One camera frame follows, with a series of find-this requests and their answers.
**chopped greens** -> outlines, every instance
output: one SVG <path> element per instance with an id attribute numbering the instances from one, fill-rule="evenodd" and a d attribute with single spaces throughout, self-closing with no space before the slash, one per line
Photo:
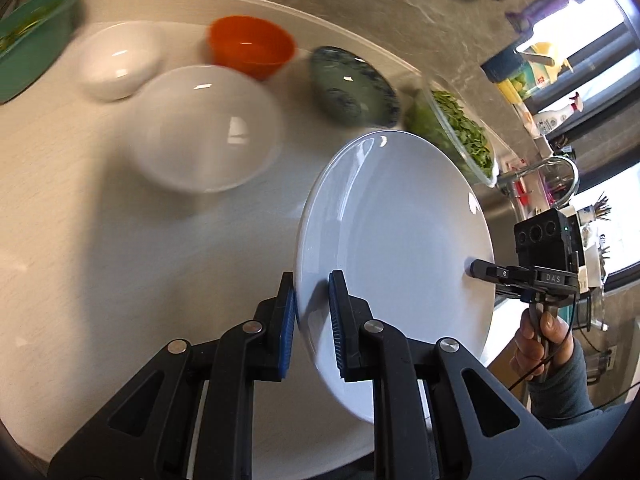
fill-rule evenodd
<path id="1" fill-rule="evenodd" d="M 458 100 L 448 92 L 434 90 L 433 98 L 447 121 L 455 131 L 458 140 L 465 147 L 466 152 L 473 158 L 480 170 L 489 178 L 492 176 L 494 160 L 487 148 L 487 139 L 484 136 L 484 128 L 475 121 L 466 117 Z M 406 115 L 407 129 L 435 144 L 455 163 L 463 174 L 469 177 L 469 168 L 462 160 L 460 154 L 450 142 L 443 127 L 427 102 L 416 100 Z"/>

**red object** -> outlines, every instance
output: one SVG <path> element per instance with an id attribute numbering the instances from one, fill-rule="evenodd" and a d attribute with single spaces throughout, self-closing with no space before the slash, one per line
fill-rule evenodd
<path id="1" fill-rule="evenodd" d="M 296 53 L 296 42 L 286 30 L 253 16 L 227 16 L 213 22 L 209 47 L 216 65 L 258 81 L 273 75 Z"/>

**person's arm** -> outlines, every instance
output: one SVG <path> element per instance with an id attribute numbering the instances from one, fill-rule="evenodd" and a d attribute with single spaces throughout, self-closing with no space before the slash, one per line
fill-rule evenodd
<path id="1" fill-rule="evenodd" d="M 561 318 L 554 318 L 545 313 L 540 320 L 543 335 L 552 343 L 560 344 L 566 331 L 567 323 Z M 511 367 L 519 374 L 525 373 L 538 364 L 543 357 L 542 345 L 534 339 L 534 330 L 525 310 L 520 319 L 520 329 L 514 337 L 516 351 L 511 359 Z M 540 375 L 543 367 L 538 368 L 527 379 Z M 587 370 L 584 354 L 577 340 L 570 335 L 552 361 L 548 377 L 544 383 L 529 383 L 531 396 L 531 413 L 546 428 L 557 428 L 565 424 L 573 424 L 596 415 L 592 412 L 583 417 L 562 421 L 553 420 L 578 415 L 593 408 L 587 392 Z"/>

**silver bolt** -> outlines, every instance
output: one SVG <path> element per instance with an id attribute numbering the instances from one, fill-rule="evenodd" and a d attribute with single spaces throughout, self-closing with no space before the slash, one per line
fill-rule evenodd
<path id="1" fill-rule="evenodd" d="M 187 349 L 187 342 L 184 339 L 174 339 L 166 346 L 166 349 L 171 354 L 181 354 Z"/>
<path id="2" fill-rule="evenodd" d="M 446 337 L 440 342 L 440 348 L 445 352 L 453 354 L 454 352 L 457 352 L 458 350 L 460 350 L 460 343 L 457 342 L 455 339 Z"/>
<path id="3" fill-rule="evenodd" d="M 369 319 L 364 323 L 364 330 L 371 332 L 372 334 L 382 332 L 384 329 L 385 326 L 382 321 L 378 321 L 377 319 Z"/>
<path id="4" fill-rule="evenodd" d="M 242 331 L 247 334 L 257 334 L 262 330 L 262 323 L 260 321 L 247 321 L 244 325 L 242 325 Z"/>

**finger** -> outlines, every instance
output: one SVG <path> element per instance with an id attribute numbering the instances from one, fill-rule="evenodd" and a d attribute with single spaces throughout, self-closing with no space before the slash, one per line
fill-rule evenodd
<path id="1" fill-rule="evenodd" d="M 516 357 L 512 357 L 511 360 L 509 361 L 509 366 L 511 367 L 511 370 L 513 370 L 516 375 L 518 377 L 522 377 L 524 372 L 529 371 L 529 368 L 527 368 L 527 370 L 523 370 L 522 368 L 520 368 L 520 365 L 518 364 L 518 360 L 516 359 Z M 529 375 L 525 378 L 527 381 L 530 381 L 533 379 L 533 375 Z"/>
<path id="2" fill-rule="evenodd" d="M 564 339 L 569 326 L 560 317 L 553 317 L 550 313 L 545 312 L 540 319 L 540 330 L 549 341 L 559 344 Z M 562 347 L 554 356 L 554 365 L 562 366 L 567 362 L 574 353 L 574 338 L 569 335 Z"/>
<path id="3" fill-rule="evenodd" d="M 536 365 L 540 364 L 540 359 L 530 359 L 529 357 L 527 357 L 526 355 L 524 355 L 522 352 L 519 352 L 519 351 L 516 351 L 516 353 L 514 354 L 514 357 L 518 362 L 518 366 L 520 366 L 520 368 L 522 369 L 523 374 L 527 373 Z M 543 372 L 543 367 L 540 366 L 535 370 L 533 370 L 531 373 L 532 375 L 540 375 L 542 372 Z"/>
<path id="4" fill-rule="evenodd" d="M 533 336 L 536 334 L 531 324 L 531 318 L 529 317 L 529 309 L 522 311 L 522 316 L 520 316 L 520 331 L 527 339 L 533 339 Z"/>
<path id="5" fill-rule="evenodd" d="M 522 332 L 516 332 L 513 338 L 516 346 L 527 358 L 540 361 L 545 355 L 544 347 L 535 339 L 526 339 Z"/>

